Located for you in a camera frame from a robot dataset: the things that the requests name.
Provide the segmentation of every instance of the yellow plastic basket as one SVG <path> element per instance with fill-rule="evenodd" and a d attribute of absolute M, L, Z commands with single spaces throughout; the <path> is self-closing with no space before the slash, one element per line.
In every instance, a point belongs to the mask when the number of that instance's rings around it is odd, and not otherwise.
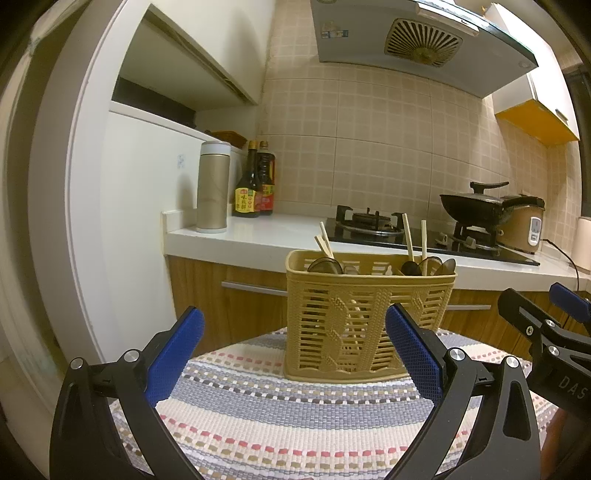
<path fill-rule="evenodd" d="M 356 383 L 385 381 L 407 374 L 384 328 L 386 310 L 401 303 L 423 328 L 437 330 L 456 275 L 389 275 L 406 255 L 336 253 L 360 275 L 310 273 L 322 254 L 294 250 L 287 270 L 287 351 L 290 380 Z"/>

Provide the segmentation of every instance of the cabinet handle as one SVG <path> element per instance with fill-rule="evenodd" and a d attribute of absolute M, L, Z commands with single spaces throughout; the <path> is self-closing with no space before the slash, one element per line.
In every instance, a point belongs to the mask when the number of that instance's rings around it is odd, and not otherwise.
<path fill-rule="evenodd" d="M 569 118 L 562 113 L 560 110 L 556 109 L 556 115 L 560 118 L 565 124 L 569 124 Z"/>
<path fill-rule="evenodd" d="M 457 310 L 490 310 L 490 305 L 448 305 L 446 308 L 447 312 L 457 311 Z"/>
<path fill-rule="evenodd" d="M 223 281 L 222 287 L 231 288 L 233 290 L 251 291 L 254 293 L 264 293 L 265 295 L 275 295 L 276 297 L 287 297 L 285 290 L 278 290 L 277 288 L 259 287 L 257 285 L 249 285 L 248 283 L 237 283 L 233 281 Z"/>

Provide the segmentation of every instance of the paper towel roll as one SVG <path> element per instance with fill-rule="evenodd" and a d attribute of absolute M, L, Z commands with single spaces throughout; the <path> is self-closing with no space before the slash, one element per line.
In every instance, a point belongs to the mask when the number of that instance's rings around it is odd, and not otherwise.
<path fill-rule="evenodd" d="M 579 217 L 573 241 L 573 262 L 578 267 L 591 270 L 591 218 Z"/>

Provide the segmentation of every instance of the power cord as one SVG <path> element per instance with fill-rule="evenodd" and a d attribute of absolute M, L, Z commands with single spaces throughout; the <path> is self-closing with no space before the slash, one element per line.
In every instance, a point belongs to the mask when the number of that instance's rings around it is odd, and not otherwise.
<path fill-rule="evenodd" d="M 573 259 L 570 258 L 566 253 L 564 253 L 564 251 L 558 246 L 556 245 L 552 240 L 548 240 L 547 238 L 543 238 L 542 239 L 543 242 L 547 242 L 550 245 L 552 245 L 556 250 L 558 250 L 560 253 L 562 253 L 566 258 L 569 259 L 569 262 L 571 263 L 571 265 L 574 268 L 574 272 L 577 274 L 577 292 L 579 291 L 579 285 L 580 285 L 580 281 L 579 281 L 579 270 L 577 270 L 577 266 L 574 264 Z M 564 321 L 564 325 L 567 324 L 567 322 L 570 319 L 570 315 L 566 317 L 566 320 Z"/>

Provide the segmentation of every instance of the bottle cap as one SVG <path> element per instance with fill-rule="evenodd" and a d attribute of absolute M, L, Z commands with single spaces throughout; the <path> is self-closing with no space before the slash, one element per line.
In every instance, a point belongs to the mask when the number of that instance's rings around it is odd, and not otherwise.
<path fill-rule="evenodd" d="M 232 146 L 228 142 L 211 140 L 201 144 L 201 155 L 230 155 Z"/>

